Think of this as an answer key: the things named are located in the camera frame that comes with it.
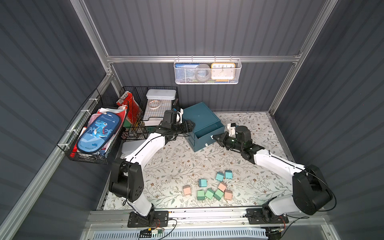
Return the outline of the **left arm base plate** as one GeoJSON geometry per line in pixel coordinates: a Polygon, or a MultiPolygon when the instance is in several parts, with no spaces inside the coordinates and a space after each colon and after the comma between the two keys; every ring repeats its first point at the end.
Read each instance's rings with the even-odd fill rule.
{"type": "Polygon", "coordinates": [[[143,217],[135,212],[131,212],[127,223],[128,228],[155,228],[167,227],[169,221],[168,211],[152,211],[148,216],[143,217]]]}

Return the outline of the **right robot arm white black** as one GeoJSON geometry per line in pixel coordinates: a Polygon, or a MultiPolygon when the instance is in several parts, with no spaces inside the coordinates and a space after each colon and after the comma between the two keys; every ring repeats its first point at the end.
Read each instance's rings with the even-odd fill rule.
{"type": "Polygon", "coordinates": [[[292,185],[290,195],[274,197],[263,204],[262,213],[266,220],[294,212],[311,216],[336,199],[318,167],[290,162],[256,145],[246,126],[230,125],[226,132],[211,138],[222,148],[239,153],[243,159],[279,175],[292,185]]]}

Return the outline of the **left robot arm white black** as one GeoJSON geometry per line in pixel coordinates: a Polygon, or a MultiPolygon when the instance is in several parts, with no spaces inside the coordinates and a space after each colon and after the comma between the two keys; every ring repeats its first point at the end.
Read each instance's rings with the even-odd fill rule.
{"type": "Polygon", "coordinates": [[[126,157],[115,159],[109,182],[109,191],[133,208],[137,216],[151,221],[155,217],[155,207],[143,194],[143,168],[155,153],[168,142],[176,140],[180,135],[191,133],[196,124],[191,120],[183,120],[181,111],[166,110],[163,120],[148,135],[147,139],[136,150],[126,157]]]}

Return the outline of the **teal drawer cabinet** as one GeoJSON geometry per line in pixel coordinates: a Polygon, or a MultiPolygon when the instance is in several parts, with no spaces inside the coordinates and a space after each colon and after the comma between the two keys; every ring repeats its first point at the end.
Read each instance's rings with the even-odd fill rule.
{"type": "Polygon", "coordinates": [[[184,109],[183,119],[195,123],[193,131],[188,133],[189,137],[187,137],[187,141],[194,152],[214,143],[214,135],[225,132],[225,126],[221,120],[204,102],[184,109]]]}

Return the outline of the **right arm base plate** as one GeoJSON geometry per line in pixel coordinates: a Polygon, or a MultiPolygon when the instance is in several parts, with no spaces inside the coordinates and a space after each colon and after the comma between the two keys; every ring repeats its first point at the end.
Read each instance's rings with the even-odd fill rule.
{"type": "Polygon", "coordinates": [[[261,224],[287,224],[289,219],[286,215],[275,215],[267,208],[263,209],[246,209],[245,217],[250,225],[261,224]]]}

